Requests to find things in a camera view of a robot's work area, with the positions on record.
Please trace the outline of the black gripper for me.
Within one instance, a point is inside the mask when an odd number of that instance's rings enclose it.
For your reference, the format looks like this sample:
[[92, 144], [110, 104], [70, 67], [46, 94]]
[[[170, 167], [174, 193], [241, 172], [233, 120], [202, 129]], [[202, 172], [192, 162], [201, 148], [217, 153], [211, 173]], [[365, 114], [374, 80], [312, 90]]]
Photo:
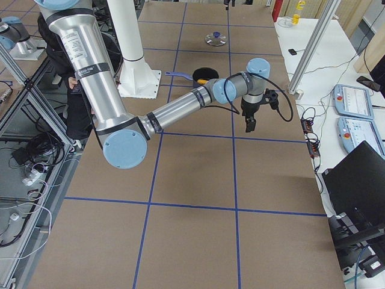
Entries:
[[258, 103], [249, 103], [247, 101], [241, 101], [242, 116], [245, 117], [245, 131], [246, 133], [254, 131], [256, 128], [255, 114], [259, 110], [260, 105]]

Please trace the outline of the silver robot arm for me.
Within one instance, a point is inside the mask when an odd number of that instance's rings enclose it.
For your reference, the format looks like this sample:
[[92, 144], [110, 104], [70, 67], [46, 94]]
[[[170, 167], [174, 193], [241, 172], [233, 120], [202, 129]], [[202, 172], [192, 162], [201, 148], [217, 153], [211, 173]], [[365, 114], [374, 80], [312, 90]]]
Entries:
[[139, 165], [152, 135], [215, 101], [227, 104], [241, 98], [247, 131], [254, 130], [254, 114], [267, 94], [270, 64], [266, 60], [254, 58], [243, 72], [209, 80], [145, 116], [135, 116], [126, 111], [123, 98], [155, 98], [161, 72], [145, 61], [134, 3], [108, 2], [123, 56], [119, 78], [114, 77], [91, 1], [39, 1], [38, 5], [49, 29], [60, 37], [96, 114], [96, 133], [110, 165], [119, 169]]

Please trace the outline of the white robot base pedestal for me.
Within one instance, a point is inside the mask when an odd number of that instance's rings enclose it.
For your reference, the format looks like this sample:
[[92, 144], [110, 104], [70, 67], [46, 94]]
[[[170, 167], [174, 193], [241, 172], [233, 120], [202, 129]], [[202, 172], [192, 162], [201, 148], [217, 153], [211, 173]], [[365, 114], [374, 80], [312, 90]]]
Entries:
[[153, 70], [144, 51], [133, 1], [108, 1], [109, 11], [123, 57], [118, 90], [122, 97], [155, 99], [161, 71]]

